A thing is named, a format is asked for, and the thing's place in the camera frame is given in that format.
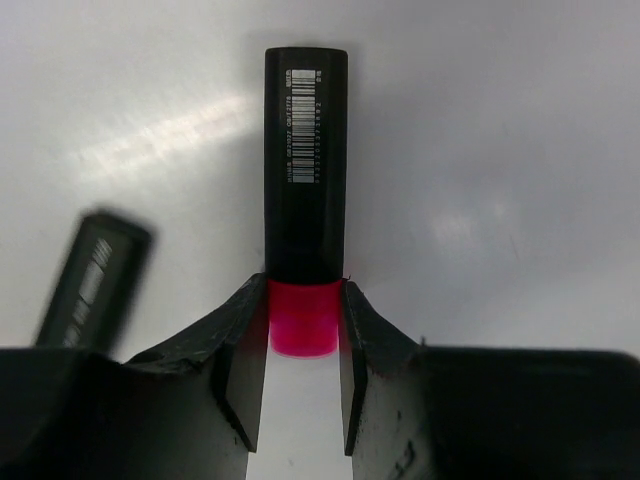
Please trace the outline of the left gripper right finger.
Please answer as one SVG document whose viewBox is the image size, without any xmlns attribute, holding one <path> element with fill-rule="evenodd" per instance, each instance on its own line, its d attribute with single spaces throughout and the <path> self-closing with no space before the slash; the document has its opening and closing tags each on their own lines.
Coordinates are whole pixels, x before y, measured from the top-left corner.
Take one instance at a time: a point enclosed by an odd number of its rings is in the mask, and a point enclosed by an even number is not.
<svg viewBox="0 0 640 480">
<path fill-rule="evenodd" d="M 340 291 L 344 451 L 357 479 L 635 479 L 639 363 L 619 352 L 418 343 Z"/>
</svg>

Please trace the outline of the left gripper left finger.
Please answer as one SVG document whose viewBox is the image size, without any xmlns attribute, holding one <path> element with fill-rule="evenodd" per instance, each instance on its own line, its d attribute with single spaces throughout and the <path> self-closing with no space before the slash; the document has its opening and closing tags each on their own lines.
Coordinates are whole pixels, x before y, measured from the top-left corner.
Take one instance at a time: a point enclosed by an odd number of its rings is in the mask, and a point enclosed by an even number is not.
<svg viewBox="0 0 640 480">
<path fill-rule="evenodd" d="M 266 277 L 120 363 L 87 349 L 1 353 L 5 479 L 242 479 L 266 367 Z"/>
</svg>

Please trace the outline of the orange black highlighter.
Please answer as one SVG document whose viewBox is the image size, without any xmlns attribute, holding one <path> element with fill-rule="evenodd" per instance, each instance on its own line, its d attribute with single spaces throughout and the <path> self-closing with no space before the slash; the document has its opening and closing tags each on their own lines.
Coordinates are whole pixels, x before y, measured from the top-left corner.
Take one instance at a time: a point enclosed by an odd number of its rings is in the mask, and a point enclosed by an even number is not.
<svg viewBox="0 0 640 480">
<path fill-rule="evenodd" d="M 150 228 L 109 210 L 86 212 L 35 339 L 37 347 L 108 354 L 153 245 Z"/>
</svg>

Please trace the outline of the pink black highlighter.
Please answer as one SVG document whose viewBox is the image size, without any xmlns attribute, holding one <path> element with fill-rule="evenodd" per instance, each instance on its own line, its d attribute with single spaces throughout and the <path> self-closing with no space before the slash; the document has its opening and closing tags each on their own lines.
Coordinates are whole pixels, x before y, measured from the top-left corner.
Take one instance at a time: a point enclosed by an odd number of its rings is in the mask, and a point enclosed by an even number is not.
<svg viewBox="0 0 640 480">
<path fill-rule="evenodd" d="M 264 226 L 270 342 L 321 358 L 338 343 L 343 280 L 348 54 L 265 52 Z"/>
</svg>

